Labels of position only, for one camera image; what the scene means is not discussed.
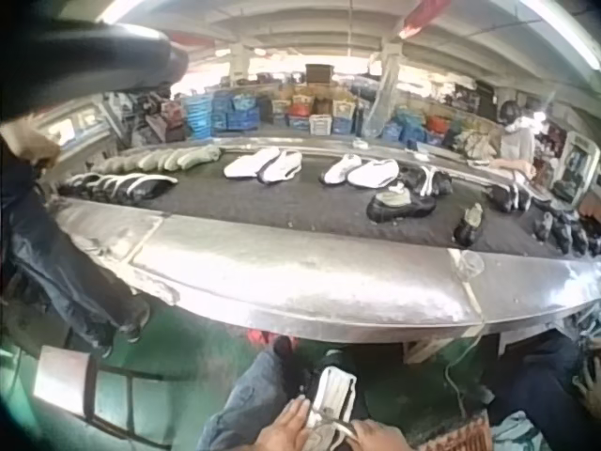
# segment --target wire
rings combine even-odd
[[[457,387],[457,384],[453,381],[453,379],[451,379],[451,368],[459,365],[461,361],[465,359],[466,356],[470,353],[470,351],[473,350],[476,346],[478,346],[478,343],[480,343],[482,337],[483,334],[479,334],[478,336],[476,336],[476,339],[463,351],[463,353],[444,368],[444,379],[447,382],[449,382],[449,385],[451,385],[451,387],[455,391],[455,395],[457,396],[457,403],[459,404],[459,410],[461,411],[461,416],[464,420],[468,418],[468,413],[466,412],[466,408],[463,404],[463,395],[461,394],[459,387]]]

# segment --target stacked crate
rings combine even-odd
[[[182,99],[188,125],[193,131],[193,139],[206,139],[211,136],[212,102],[211,94],[199,94]]]

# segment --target floor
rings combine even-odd
[[[3,307],[4,322],[13,336],[28,347],[41,343],[61,346],[67,328],[52,310],[42,314],[32,307]],[[470,344],[457,341],[421,365],[402,364],[399,345],[346,347],[355,358],[370,414],[378,421],[402,428],[413,444],[461,424],[456,395],[445,381],[444,368]],[[86,350],[77,337],[69,346]],[[298,353],[310,365],[325,351],[341,347],[301,340]],[[13,350],[3,336],[3,350]],[[484,362],[483,346],[470,352],[452,371],[462,389],[475,387]],[[137,381],[133,385],[136,431],[149,439],[173,441],[175,450],[194,450],[205,421],[224,404],[237,376],[249,366],[258,349],[246,339],[245,330],[199,318],[176,307],[156,303],[142,339],[135,345],[121,337],[105,361],[185,381]],[[18,370],[8,357],[0,366],[0,391],[15,419],[32,437],[53,449],[146,450],[144,445],[114,439],[79,420],[44,405],[31,396],[37,361],[24,353]],[[466,399],[466,405],[478,407]],[[125,381],[101,374],[96,395],[97,413],[106,420],[125,424]]]

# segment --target chair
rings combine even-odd
[[[121,428],[100,417],[95,410],[96,381],[99,371],[119,374],[127,383],[127,428]],[[118,439],[131,440],[160,449],[171,449],[170,443],[157,443],[135,433],[133,424],[133,379],[165,381],[163,376],[102,365],[90,354],[43,346],[39,356],[34,397],[68,412],[88,425]]]

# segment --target conveyor belt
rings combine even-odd
[[[474,202],[485,207],[485,230],[472,250],[528,257],[565,257],[551,243],[540,244],[532,226],[542,212],[500,213],[488,206],[482,189],[454,181],[454,193],[439,198],[435,211],[423,219],[376,225],[365,215],[374,190],[351,186],[324,187],[318,176],[336,159],[305,156],[301,172],[291,181],[265,186],[256,180],[229,180],[223,168],[235,154],[176,174],[179,184],[141,207],[174,214],[223,221],[276,226],[437,247],[457,247],[452,233],[465,208]]]

